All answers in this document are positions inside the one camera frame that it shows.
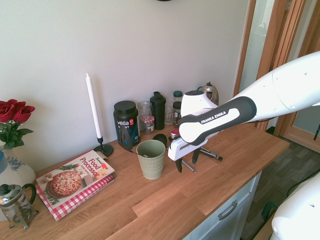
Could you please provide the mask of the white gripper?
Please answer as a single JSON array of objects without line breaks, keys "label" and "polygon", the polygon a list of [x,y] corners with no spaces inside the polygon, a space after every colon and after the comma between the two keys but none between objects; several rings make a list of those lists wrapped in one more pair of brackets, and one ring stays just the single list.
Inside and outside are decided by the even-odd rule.
[{"label": "white gripper", "polygon": [[175,161],[175,165],[179,173],[182,172],[182,158],[189,153],[193,152],[192,155],[192,163],[195,165],[198,161],[198,157],[200,154],[201,143],[197,145],[192,145],[190,143],[185,142],[181,137],[177,139],[173,139],[168,146],[168,157]]}]

